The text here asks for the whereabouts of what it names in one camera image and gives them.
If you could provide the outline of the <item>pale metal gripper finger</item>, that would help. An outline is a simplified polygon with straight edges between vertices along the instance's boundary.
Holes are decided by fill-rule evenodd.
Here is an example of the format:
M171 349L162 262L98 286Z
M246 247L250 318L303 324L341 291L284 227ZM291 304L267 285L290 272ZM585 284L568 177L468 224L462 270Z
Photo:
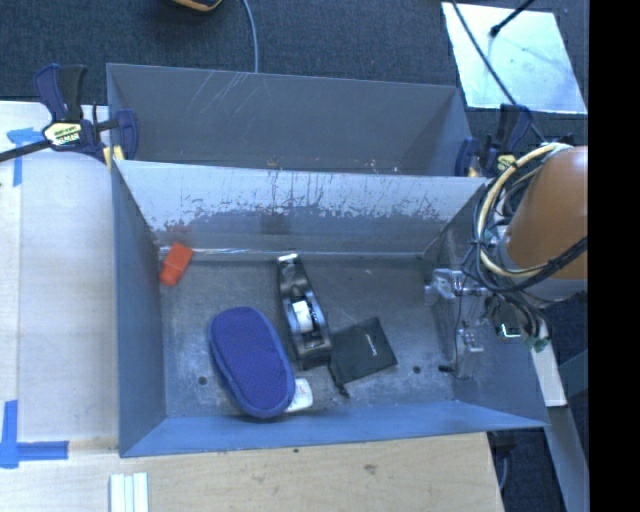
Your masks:
M424 286L424 303L435 305L440 299L452 301L471 294L467 275L460 270L436 268Z
M459 328L456 331L453 373L456 378L470 378L484 355L484 346L476 331L471 328Z

